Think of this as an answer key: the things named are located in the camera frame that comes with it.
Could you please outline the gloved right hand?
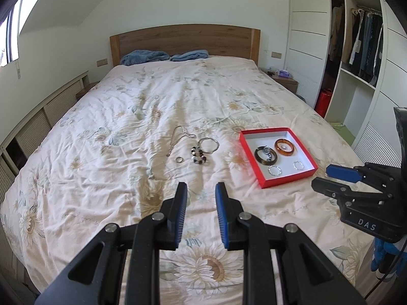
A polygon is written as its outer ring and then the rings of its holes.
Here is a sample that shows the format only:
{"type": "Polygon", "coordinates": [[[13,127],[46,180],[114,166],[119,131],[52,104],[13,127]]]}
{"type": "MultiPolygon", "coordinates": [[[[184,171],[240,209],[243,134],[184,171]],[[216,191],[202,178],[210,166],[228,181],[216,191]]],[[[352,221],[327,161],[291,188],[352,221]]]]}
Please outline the gloved right hand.
{"type": "Polygon", "coordinates": [[[401,240],[394,244],[385,242],[379,238],[374,239],[370,270],[375,272],[377,279],[381,279],[385,276],[400,253],[400,258],[385,278],[385,282],[394,276],[400,276],[406,267],[406,236],[404,235],[401,240]]]}

